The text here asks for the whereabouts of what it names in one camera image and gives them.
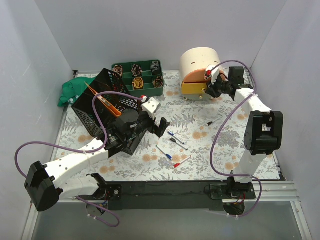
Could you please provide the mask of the small white marker blue cap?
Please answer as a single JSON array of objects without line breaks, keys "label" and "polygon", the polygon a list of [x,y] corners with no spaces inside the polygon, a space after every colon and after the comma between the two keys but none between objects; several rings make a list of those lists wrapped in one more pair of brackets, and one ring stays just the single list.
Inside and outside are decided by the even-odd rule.
[{"label": "small white marker blue cap", "polygon": [[172,136],[174,139],[176,139],[178,142],[180,142],[181,144],[185,144],[185,142],[182,140],[182,139],[180,139],[179,137],[177,137],[177,135],[175,134],[175,133],[173,133],[172,131],[168,131],[167,132],[170,136]]}]

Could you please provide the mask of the orange file folder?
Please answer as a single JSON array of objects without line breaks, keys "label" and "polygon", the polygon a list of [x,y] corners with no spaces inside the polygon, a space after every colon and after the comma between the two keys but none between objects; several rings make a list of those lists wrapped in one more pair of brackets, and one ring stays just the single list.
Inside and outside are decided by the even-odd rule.
[{"label": "orange file folder", "polygon": [[[89,90],[93,93],[94,96],[98,95],[98,92],[95,91],[92,87],[90,87],[89,84],[87,84],[86,82],[85,84],[89,88]],[[103,96],[100,95],[97,98],[114,117],[118,118],[122,115],[122,113],[115,106],[113,106],[108,100],[106,100]]]}]

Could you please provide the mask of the round cream drawer cabinet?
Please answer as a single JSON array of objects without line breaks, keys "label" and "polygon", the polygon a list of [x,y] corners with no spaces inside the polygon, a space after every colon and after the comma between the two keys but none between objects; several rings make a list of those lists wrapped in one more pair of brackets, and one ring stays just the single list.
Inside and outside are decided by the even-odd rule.
[{"label": "round cream drawer cabinet", "polygon": [[220,63],[218,53],[209,47],[196,47],[186,51],[179,60],[181,94],[194,101],[212,99],[206,94],[207,82],[205,70]]}]

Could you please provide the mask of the black mesh file organizer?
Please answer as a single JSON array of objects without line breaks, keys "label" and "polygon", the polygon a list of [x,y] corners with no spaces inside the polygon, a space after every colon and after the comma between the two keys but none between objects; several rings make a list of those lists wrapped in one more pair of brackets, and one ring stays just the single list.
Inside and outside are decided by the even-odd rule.
[{"label": "black mesh file organizer", "polygon": [[[106,91],[129,93],[121,77],[106,68],[98,74],[89,86],[98,93]],[[147,132],[145,130],[140,134],[135,133],[139,113],[145,112],[142,110],[142,103],[127,96],[116,94],[103,94],[101,96],[115,106],[121,112],[121,116],[113,116],[98,98],[94,101],[95,107],[93,107],[94,94],[88,87],[72,105],[72,109],[92,137],[104,141],[103,128],[106,129],[108,140],[104,148],[109,151],[110,156],[119,152],[132,156]]]}]

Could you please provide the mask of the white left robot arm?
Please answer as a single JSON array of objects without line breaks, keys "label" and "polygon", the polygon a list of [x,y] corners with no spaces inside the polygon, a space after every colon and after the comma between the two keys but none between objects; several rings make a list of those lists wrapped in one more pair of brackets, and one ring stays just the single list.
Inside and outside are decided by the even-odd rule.
[{"label": "white left robot arm", "polygon": [[155,118],[146,111],[126,109],[111,122],[107,135],[101,135],[80,149],[63,158],[42,164],[33,163],[28,171],[24,187],[39,212],[53,207],[60,199],[88,196],[94,200],[111,198],[110,187],[98,174],[74,176],[87,167],[106,160],[119,152],[132,155],[146,132],[162,137],[170,126],[164,117],[156,125]]}]

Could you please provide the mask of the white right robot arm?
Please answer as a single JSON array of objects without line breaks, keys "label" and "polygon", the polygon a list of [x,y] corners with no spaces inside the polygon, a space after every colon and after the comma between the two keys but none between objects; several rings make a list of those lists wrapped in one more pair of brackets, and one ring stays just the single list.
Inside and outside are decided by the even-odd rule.
[{"label": "white right robot arm", "polygon": [[232,199],[253,191],[252,177],[262,161],[282,144],[284,115],[267,107],[256,95],[253,86],[246,84],[243,67],[230,67],[229,75],[214,65],[204,71],[206,94],[218,98],[229,95],[248,115],[243,143],[245,151],[238,166],[227,175],[226,192]]}]

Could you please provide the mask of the white marker black cap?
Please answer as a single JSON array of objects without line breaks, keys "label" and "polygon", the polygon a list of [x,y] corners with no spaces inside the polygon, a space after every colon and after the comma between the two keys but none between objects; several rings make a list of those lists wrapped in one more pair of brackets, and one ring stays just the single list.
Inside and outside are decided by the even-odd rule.
[{"label": "white marker black cap", "polygon": [[180,146],[182,149],[184,149],[184,150],[186,150],[186,151],[188,150],[188,148],[187,148],[184,144],[180,143],[180,142],[177,141],[175,138],[171,137],[169,140],[170,140],[171,142],[177,144],[178,146]]}]

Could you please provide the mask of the white marker red cap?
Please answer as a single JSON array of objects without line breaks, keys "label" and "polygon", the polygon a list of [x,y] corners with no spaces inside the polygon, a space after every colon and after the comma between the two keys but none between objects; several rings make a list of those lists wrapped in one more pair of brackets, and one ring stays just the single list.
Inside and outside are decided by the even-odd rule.
[{"label": "white marker red cap", "polygon": [[186,161],[188,161],[191,158],[192,158],[192,156],[190,155],[187,158],[185,158],[184,160],[182,160],[181,162],[178,162],[178,163],[174,164],[173,167],[177,168],[178,166],[182,165],[183,163],[185,163]]}]

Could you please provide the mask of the green compartment tray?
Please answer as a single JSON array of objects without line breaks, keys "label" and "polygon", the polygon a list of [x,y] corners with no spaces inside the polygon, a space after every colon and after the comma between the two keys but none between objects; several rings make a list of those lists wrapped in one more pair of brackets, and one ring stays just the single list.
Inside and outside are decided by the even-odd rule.
[{"label": "green compartment tray", "polygon": [[112,70],[120,75],[132,96],[159,97],[163,94],[165,81],[157,59],[115,63]]}]

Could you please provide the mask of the green cloth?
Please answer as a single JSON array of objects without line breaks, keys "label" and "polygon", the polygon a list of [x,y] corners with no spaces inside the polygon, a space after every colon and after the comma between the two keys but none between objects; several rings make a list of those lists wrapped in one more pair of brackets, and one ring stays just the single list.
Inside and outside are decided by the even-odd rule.
[{"label": "green cloth", "polygon": [[62,93],[59,98],[58,106],[65,107],[73,105],[81,94],[94,81],[94,77],[76,77],[62,85]]}]

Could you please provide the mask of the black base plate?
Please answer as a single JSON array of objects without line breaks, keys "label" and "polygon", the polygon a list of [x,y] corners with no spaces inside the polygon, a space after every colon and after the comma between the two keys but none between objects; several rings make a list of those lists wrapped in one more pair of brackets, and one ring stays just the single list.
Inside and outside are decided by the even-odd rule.
[{"label": "black base plate", "polygon": [[86,200],[107,201],[111,211],[208,209],[223,211],[223,201],[238,197],[254,200],[252,183],[229,180],[201,181],[100,181]]}]

